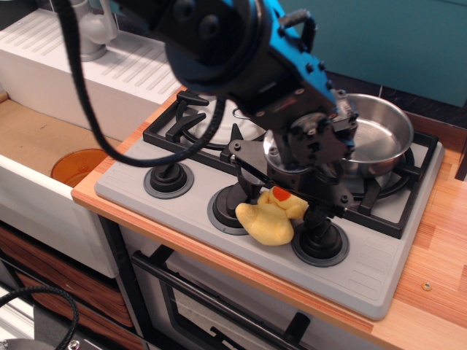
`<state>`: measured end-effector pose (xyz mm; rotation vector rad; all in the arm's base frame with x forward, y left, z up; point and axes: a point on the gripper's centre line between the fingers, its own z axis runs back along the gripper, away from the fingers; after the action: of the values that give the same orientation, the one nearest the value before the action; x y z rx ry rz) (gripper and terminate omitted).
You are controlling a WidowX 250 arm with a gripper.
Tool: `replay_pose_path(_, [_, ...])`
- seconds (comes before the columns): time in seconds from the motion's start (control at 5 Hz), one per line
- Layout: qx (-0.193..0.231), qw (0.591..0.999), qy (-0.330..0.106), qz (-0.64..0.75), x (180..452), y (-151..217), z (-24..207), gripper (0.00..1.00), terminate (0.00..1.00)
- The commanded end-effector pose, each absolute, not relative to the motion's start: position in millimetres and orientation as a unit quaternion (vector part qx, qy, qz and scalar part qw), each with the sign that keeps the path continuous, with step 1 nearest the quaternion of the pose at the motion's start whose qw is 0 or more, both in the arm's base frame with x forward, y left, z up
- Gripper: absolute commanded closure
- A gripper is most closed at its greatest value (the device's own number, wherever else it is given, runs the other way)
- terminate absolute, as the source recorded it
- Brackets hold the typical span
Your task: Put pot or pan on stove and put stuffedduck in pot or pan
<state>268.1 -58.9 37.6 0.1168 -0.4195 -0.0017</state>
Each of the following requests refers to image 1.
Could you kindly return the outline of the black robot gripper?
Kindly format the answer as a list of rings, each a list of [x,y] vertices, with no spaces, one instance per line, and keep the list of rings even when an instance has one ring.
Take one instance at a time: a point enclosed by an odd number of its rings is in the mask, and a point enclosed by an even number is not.
[[[256,204],[263,187],[281,187],[309,204],[304,215],[302,242],[331,242],[328,217],[344,217],[353,201],[340,179],[326,179],[331,172],[324,166],[284,164],[272,131],[266,131],[262,141],[233,140],[228,150],[236,167],[237,203]]]

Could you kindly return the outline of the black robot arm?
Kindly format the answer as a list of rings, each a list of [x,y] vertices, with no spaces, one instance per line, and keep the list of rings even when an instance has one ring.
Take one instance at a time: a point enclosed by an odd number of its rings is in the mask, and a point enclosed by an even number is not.
[[[265,139],[230,143],[237,166],[308,202],[301,241],[343,238],[331,218],[350,198],[340,162],[350,158],[357,112],[313,56],[315,22],[278,1],[122,1],[166,48],[187,88],[233,101]]]

